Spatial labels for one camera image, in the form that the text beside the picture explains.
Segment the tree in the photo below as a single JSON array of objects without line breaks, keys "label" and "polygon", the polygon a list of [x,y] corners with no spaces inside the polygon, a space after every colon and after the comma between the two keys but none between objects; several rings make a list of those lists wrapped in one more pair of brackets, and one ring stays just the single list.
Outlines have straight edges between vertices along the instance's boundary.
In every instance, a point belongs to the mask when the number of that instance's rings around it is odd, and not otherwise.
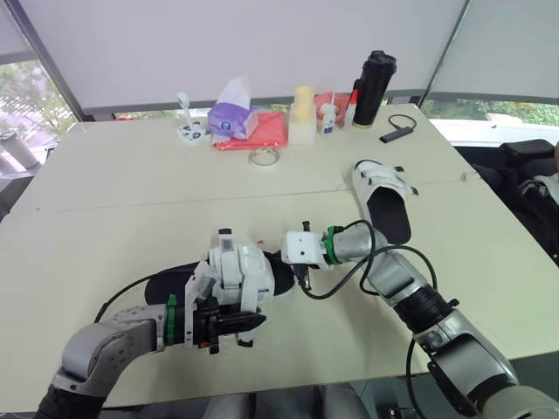
[{"label": "tree", "polygon": [[76,118],[36,60],[0,65],[0,130],[65,134]]},{"label": "tree", "polygon": [[504,113],[526,124],[559,126],[559,106],[499,100],[426,100],[421,110],[429,118],[487,120],[488,113]]}]

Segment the black chair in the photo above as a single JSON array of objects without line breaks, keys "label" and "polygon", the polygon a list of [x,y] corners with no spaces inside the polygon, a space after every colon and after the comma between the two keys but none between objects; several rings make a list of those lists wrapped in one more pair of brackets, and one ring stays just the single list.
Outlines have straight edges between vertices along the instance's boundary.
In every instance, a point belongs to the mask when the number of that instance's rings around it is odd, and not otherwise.
[{"label": "black chair", "polygon": [[545,140],[530,140],[505,143],[479,154],[472,149],[459,152],[559,266],[559,205],[537,189],[524,195],[519,189],[534,176],[557,172],[555,147]]}]

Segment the tissue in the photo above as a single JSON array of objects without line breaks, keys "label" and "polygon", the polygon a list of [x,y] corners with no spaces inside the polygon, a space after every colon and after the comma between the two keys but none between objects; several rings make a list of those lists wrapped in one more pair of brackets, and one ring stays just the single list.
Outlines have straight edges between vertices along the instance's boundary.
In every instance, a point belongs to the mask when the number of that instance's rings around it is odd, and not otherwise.
[{"label": "tissue", "polygon": [[251,86],[246,74],[230,79],[208,112],[208,128],[215,141],[248,139],[259,124],[258,112],[251,106]]}]

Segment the white table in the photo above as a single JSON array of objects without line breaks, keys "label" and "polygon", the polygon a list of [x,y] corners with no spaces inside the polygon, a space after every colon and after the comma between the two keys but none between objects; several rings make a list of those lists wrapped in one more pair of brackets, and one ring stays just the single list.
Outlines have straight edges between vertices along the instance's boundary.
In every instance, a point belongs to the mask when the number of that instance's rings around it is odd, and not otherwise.
[{"label": "white table", "polygon": [[[120,129],[120,123],[114,125]],[[441,146],[438,160],[446,155],[459,160]],[[245,155],[237,156],[245,162]],[[412,156],[406,154],[405,160],[419,167]],[[357,219],[355,198],[342,178],[349,168],[339,163],[331,169],[339,174],[340,190],[89,209],[53,209],[59,203],[54,200],[49,209],[8,215],[0,224],[0,330],[3,342],[13,343],[0,346],[0,410],[34,410],[68,338],[92,321],[103,301],[146,274],[199,259],[216,244],[218,228],[232,227],[239,242],[262,239],[264,250],[275,251],[282,233],[299,229],[301,220],[323,230]],[[425,181],[418,189],[419,196],[408,201],[411,244],[434,264],[441,293],[458,298],[460,309],[507,357],[557,350],[559,278],[534,239],[475,176],[465,182]],[[410,260],[425,271],[415,256]],[[315,272],[317,292],[348,269]],[[138,287],[117,300],[111,312],[141,304],[142,295]],[[182,346],[144,356],[125,371],[107,405],[404,372],[409,331],[384,303],[360,293],[356,280],[325,301],[307,299],[294,289],[263,309],[268,320],[257,329],[254,348],[225,338],[215,356]],[[425,363],[417,353],[413,369],[425,371]]]},{"label": "white table", "polygon": [[[389,145],[392,113],[412,115],[413,135]],[[280,196],[348,189],[348,168],[361,159],[403,166],[410,182],[457,181],[472,168],[413,105],[383,106],[371,129],[336,130],[312,147],[281,151],[261,173],[248,151],[189,148],[176,137],[181,120],[90,122],[76,126],[52,153],[12,212],[111,208],[152,203]]]}]

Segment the red cloth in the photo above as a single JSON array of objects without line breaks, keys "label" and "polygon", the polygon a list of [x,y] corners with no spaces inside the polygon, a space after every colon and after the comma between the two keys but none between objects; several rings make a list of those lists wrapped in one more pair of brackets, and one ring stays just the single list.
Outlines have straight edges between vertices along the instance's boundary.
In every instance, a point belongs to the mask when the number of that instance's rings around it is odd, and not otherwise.
[{"label": "red cloth", "polygon": [[287,128],[283,112],[259,112],[259,125],[248,140],[231,138],[229,141],[216,142],[213,147],[218,150],[246,150],[261,147],[281,148],[286,145]]}]

